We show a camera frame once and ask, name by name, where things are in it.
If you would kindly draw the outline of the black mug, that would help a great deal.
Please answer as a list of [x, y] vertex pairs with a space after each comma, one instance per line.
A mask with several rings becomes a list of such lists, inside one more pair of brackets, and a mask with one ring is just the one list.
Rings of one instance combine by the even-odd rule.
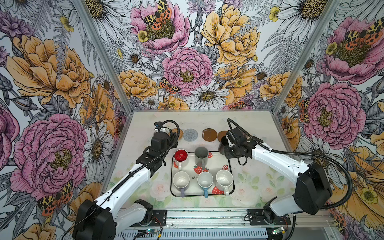
[[219, 148], [218, 148], [218, 151], [221, 155], [225, 156], [226, 153], [225, 153], [225, 149], [226, 149], [226, 146], [228, 146], [228, 141], [226, 139], [222, 140], [220, 142], [220, 145], [219, 145]]

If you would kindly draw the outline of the plain round wooden coaster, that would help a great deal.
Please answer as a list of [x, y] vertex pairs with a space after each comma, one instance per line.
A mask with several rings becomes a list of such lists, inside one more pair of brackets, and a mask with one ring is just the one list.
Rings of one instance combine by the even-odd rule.
[[224, 138], [224, 137], [226, 136], [227, 132], [228, 132], [228, 131], [220, 131], [220, 132], [218, 133], [217, 139], [218, 139], [218, 141], [219, 141], [220, 143], [222, 142], [222, 138]]

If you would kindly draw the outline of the red interior mug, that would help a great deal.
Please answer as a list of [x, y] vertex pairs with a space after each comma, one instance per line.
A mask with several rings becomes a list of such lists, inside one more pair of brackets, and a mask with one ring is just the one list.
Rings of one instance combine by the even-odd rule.
[[173, 165], [174, 167], [181, 171], [187, 164], [188, 164], [188, 157], [189, 154], [186, 150], [179, 149], [176, 150], [174, 153], [174, 160], [173, 160]]

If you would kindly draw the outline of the scratched dark wooden coaster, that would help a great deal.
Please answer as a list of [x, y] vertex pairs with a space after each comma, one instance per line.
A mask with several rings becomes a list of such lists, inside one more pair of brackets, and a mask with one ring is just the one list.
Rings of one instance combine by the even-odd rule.
[[213, 142], [217, 139], [218, 133], [212, 128], [207, 128], [202, 131], [202, 138], [206, 142]]

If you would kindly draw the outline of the woven rattan coaster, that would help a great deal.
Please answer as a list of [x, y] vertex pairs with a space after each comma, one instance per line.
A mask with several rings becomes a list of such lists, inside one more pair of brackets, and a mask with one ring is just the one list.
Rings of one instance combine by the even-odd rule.
[[183, 131], [182, 130], [179, 130], [178, 131], [178, 129], [177, 128], [174, 128], [174, 129], [172, 129], [172, 133], [173, 133], [173, 135], [174, 136], [178, 136], [178, 140], [181, 140], [182, 138], [183, 138]]

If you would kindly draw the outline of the white mug purple handle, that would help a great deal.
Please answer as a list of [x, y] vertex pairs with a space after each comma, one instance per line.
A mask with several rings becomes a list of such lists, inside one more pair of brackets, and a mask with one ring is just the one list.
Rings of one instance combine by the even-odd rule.
[[190, 183], [190, 176], [184, 171], [177, 172], [173, 177], [173, 184], [181, 192], [181, 197], [185, 197], [185, 191]]

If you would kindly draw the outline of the grey mug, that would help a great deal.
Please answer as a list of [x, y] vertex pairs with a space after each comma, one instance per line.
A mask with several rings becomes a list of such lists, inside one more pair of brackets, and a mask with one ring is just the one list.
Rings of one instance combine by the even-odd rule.
[[195, 163], [198, 167], [201, 167], [203, 170], [206, 169], [207, 162], [209, 158], [209, 151], [205, 147], [198, 147], [195, 150]]

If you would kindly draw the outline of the grey braided coaster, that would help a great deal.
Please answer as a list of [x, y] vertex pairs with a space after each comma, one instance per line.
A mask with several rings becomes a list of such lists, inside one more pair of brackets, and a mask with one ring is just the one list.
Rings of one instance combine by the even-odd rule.
[[183, 138], [187, 142], [193, 142], [198, 138], [198, 132], [195, 129], [187, 129], [184, 131]]

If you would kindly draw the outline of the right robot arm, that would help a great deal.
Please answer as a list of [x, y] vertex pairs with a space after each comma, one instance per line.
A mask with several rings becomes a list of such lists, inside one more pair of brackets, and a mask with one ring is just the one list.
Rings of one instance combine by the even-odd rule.
[[332, 189], [325, 170], [318, 164], [307, 164], [278, 153], [261, 139], [246, 137], [239, 129], [227, 131], [228, 159], [246, 158], [262, 162], [279, 172], [295, 185], [293, 194], [285, 194], [268, 201], [263, 207], [264, 221], [274, 224], [278, 218], [293, 213], [315, 215], [331, 198]]

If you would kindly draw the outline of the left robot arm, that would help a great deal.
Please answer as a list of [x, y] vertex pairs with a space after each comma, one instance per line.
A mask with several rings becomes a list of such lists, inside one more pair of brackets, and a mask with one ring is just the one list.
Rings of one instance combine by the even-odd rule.
[[127, 225], [142, 222], [148, 209], [140, 202], [128, 210], [122, 206], [163, 165], [168, 152], [176, 148], [180, 132], [155, 132], [151, 145], [138, 157], [129, 173], [96, 200], [85, 200], [78, 209], [72, 236], [75, 240], [113, 240]]

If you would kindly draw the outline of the strawberry print serving tray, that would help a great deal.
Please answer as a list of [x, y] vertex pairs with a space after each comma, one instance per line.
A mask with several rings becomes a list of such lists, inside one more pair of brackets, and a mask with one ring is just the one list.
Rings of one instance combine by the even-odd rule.
[[229, 196], [235, 190], [230, 161], [219, 152], [210, 152], [207, 163], [198, 161], [195, 153], [180, 150], [185, 161], [172, 158], [171, 194], [175, 197]]

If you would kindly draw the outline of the green circuit board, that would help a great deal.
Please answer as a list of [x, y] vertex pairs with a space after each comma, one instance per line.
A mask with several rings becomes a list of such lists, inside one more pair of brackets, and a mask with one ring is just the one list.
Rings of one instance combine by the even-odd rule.
[[160, 235], [160, 230], [146, 229], [146, 230], [139, 230], [136, 237], [137, 238], [157, 238], [159, 235]]

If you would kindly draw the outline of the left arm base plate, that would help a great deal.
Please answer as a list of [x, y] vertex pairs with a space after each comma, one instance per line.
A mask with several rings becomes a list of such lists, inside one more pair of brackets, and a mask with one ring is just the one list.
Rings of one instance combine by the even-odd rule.
[[132, 227], [165, 227], [167, 222], [167, 210], [147, 211], [144, 219]]

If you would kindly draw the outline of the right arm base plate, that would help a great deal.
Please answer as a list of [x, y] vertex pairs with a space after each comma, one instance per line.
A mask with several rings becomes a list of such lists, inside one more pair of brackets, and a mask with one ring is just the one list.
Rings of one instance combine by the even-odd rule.
[[247, 210], [248, 221], [251, 226], [263, 226], [263, 225], [291, 225], [291, 219], [289, 215], [279, 217], [270, 210], [264, 209], [248, 209]]

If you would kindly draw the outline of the aluminium front rail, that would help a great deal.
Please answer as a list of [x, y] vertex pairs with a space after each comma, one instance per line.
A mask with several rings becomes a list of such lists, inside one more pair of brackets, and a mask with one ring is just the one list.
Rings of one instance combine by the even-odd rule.
[[[192, 228], [277, 228], [277, 227], [292, 227], [293, 225], [299, 228], [318, 228], [318, 227], [334, 227], [333, 219], [327, 211], [320, 211], [312, 216], [305, 213], [297, 215], [288, 214], [291, 219], [291, 225], [263, 225], [251, 226], [248, 221], [247, 208], [232, 208], [232, 209], [168, 209], [166, 226], [162, 228], [179, 228], [179, 229], [192, 229]], [[134, 228], [132, 225], [127, 225], [123, 230]]]

